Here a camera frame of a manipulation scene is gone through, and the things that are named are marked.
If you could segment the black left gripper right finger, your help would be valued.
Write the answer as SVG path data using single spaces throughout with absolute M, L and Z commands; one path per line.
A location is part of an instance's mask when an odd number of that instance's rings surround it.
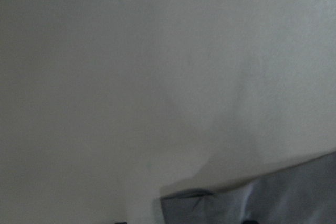
M 256 220 L 248 219 L 248 220 L 244 220 L 243 224 L 259 224 L 259 222 Z

